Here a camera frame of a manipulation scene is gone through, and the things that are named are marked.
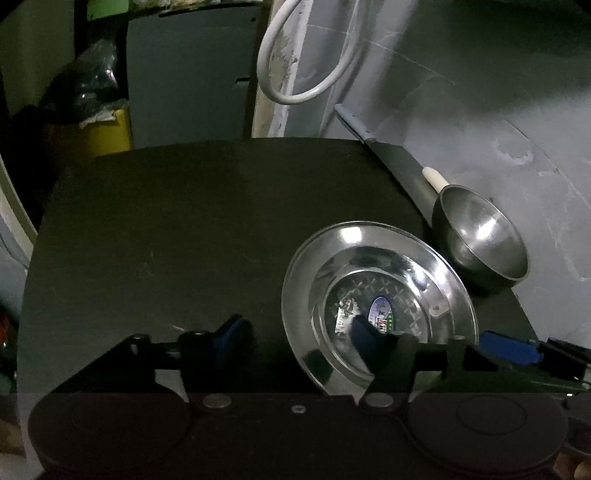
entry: white cable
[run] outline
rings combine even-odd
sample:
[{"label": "white cable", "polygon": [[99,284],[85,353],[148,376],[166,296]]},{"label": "white cable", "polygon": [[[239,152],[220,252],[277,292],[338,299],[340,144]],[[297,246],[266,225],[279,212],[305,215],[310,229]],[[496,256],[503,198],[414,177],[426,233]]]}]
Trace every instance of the white cable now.
[{"label": "white cable", "polygon": [[275,40],[277,39],[277,35],[279,35],[283,25],[301,1],[302,0],[285,0],[283,5],[279,7],[279,10],[269,23],[269,27],[263,36],[261,48],[259,49],[258,58],[256,60],[256,76],[258,77],[259,86],[261,87],[262,92],[270,100],[275,103],[280,103],[281,105],[296,105],[297,103],[312,100],[314,97],[332,87],[333,84],[343,76],[345,70],[351,65],[351,62],[355,58],[357,46],[359,44],[359,19],[362,18],[362,16],[359,15],[359,2],[367,2],[368,0],[357,0],[355,2],[351,17],[351,23],[355,22],[354,27],[350,37],[345,39],[348,44],[335,69],[330,72],[322,82],[310,90],[298,93],[297,95],[285,95],[273,89],[269,75],[269,63],[271,61],[272,49]]}]

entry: black table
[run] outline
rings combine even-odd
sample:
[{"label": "black table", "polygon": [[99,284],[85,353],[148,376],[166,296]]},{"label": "black table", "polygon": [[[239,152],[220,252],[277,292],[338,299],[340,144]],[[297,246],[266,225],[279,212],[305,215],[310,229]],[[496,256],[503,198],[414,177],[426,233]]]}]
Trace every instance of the black table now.
[{"label": "black table", "polygon": [[[431,242],[405,193],[355,141],[255,139],[98,159],[60,179],[30,265],[18,388],[49,392],[124,337],[172,341],[232,313],[254,324],[254,390],[310,388],[281,286],[315,231],[374,220]],[[481,331],[535,334],[512,292],[474,295]],[[26,419],[31,401],[21,403]]]}]

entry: black plastic bag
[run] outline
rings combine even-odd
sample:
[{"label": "black plastic bag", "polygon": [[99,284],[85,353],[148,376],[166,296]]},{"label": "black plastic bag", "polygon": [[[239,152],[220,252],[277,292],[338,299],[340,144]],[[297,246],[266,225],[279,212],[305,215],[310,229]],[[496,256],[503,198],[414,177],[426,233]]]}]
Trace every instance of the black plastic bag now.
[{"label": "black plastic bag", "polygon": [[41,99],[43,120],[75,124],[121,99],[115,79],[117,47],[107,40],[92,44],[51,82]]}]

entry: metal bowl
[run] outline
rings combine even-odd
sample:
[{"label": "metal bowl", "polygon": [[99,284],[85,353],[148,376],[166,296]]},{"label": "metal bowl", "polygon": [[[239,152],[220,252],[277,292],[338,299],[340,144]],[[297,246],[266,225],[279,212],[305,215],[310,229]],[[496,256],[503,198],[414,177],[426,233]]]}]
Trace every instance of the metal bowl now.
[{"label": "metal bowl", "polygon": [[420,342],[446,343],[458,335],[478,341],[472,301],[434,249],[381,223],[328,227],[295,253],[281,295],[291,349],[328,394],[360,397],[373,380],[348,335],[335,332],[345,297],[353,297],[366,317],[376,297],[386,297],[396,332],[412,333]]},{"label": "metal bowl", "polygon": [[502,290],[527,276],[527,250],[517,228],[473,190],[444,187],[433,207],[432,224],[442,253],[462,278],[488,290]]}]

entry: label on plate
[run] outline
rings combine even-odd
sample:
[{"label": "label on plate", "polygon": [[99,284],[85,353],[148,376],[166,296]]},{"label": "label on plate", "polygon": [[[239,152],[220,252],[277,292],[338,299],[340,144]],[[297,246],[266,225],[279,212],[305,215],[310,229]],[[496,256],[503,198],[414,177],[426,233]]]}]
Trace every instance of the label on plate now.
[{"label": "label on plate", "polygon": [[382,333],[394,331],[394,314],[386,297],[374,300],[369,309],[368,321]]},{"label": "label on plate", "polygon": [[353,319],[360,313],[359,305],[357,305],[355,299],[345,297],[341,300],[339,302],[339,312],[336,315],[335,333],[349,333]]}]

